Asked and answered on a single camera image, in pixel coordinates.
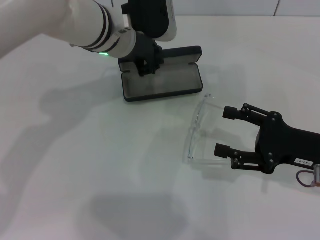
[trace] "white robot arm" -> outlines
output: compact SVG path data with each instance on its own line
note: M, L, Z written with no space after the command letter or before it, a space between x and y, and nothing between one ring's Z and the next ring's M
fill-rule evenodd
M123 12L131 10L135 16L142 11L145 14L151 6L148 2L154 5L153 1L134 0L121 10L106 8L93 0L0 0L0 59L39 34L91 52L124 58L134 50L137 32L131 27L131 17ZM156 11L168 19L168 22L162 19L157 22L166 31L160 35L151 31L148 37L168 42L175 38L177 26L172 0L165 3L165 6L156 6ZM155 9L152 10L150 15L154 16Z

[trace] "black ring band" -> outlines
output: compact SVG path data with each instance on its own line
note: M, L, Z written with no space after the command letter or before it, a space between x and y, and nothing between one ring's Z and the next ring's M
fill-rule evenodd
M102 32L101 32L99 38L98 38L94 43L92 43L92 44L90 44L90 45L88 45L88 46L81 46L81 48L83 48L83 49L89 49L89 48L92 48L92 47L94 47L95 45L97 45L97 44L101 41L101 39L104 37L104 35L105 35L105 33L106 33L106 29L107 29L107 17L106 17L106 13L105 13L103 7L102 7L99 3L97 3L97 2L95 2L95 3L99 5L99 7L100 7L100 9L101 9L101 11L102 11L102 15L103 15L103 28L102 28Z
M108 42L108 40L110 39L112 31L113 31L113 22L112 22L110 12L104 6L101 6L101 7L104 8L104 10L106 11L106 14L108 15L108 20L109 20L108 32L105 36L105 39L98 46L96 46L94 48L90 48L90 50L96 50L96 49L101 48L103 45L105 45Z
M118 45L119 41L120 41L120 38L108 50L104 51L103 53L110 52L112 49L114 49Z

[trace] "white wall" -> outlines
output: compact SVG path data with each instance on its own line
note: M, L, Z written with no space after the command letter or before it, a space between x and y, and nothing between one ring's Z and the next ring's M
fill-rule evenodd
M320 16L320 0L280 0L277 16Z
M111 5L111 0L98 2L106 6ZM113 2L116 6L121 6L128 0ZM173 0L173 4L176 15L273 16L278 0Z
M111 6L111 0L98 2ZM113 2L120 7L128 0ZM277 16L320 16L320 0L173 0L176 15L216 16L273 16L278 2Z

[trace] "clear glasses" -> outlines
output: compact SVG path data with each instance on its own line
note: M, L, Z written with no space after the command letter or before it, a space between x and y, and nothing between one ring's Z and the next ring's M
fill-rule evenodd
M221 139L220 125L225 106L211 94L205 95L192 118L185 142L184 161L192 165L230 165L230 161L214 155L216 144L227 144Z

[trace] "cable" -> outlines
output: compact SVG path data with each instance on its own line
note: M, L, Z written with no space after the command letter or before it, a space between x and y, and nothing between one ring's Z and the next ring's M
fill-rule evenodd
M306 184L304 184L304 183L299 179L299 175L302 174L302 173L314 174L314 172L313 172L313 171L302 170L302 171L298 171L297 174L296 174L296 176L295 176L296 179L297 179L297 181L298 181L302 186L304 186L305 188L312 188L311 185L306 185Z

